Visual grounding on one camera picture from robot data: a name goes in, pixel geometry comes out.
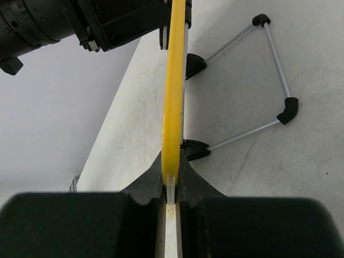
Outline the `yellow framed whiteboard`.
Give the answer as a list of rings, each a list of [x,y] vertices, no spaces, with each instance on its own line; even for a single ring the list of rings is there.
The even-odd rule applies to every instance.
[[[176,187],[180,170],[182,102],[185,82],[186,1],[172,1],[164,91],[161,171],[166,189],[165,257],[177,257]]]

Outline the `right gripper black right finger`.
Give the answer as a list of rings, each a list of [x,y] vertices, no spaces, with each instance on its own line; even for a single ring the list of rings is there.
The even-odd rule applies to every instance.
[[[343,257],[333,218],[314,199],[226,196],[184,155],[177,199],[183,257]]]

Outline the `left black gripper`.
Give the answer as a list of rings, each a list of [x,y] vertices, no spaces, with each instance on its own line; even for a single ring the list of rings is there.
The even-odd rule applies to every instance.
[[[61,1],[60,8],[80,45],[92,52],[123,46],[159,30],[160,48],[168,49],[176,1]]]

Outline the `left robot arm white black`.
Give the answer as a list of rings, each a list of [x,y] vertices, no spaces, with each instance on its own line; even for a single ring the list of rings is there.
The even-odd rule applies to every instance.
[[[16,75],[19,57],[71,35],[104,52],[170,25],[172,1],[1,1],[1,70]]]

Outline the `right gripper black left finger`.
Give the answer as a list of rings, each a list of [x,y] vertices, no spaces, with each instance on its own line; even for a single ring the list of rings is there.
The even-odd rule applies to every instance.
[[[164,257],[161,159],[118,192],[25,192],[1,208],[1,257]]]

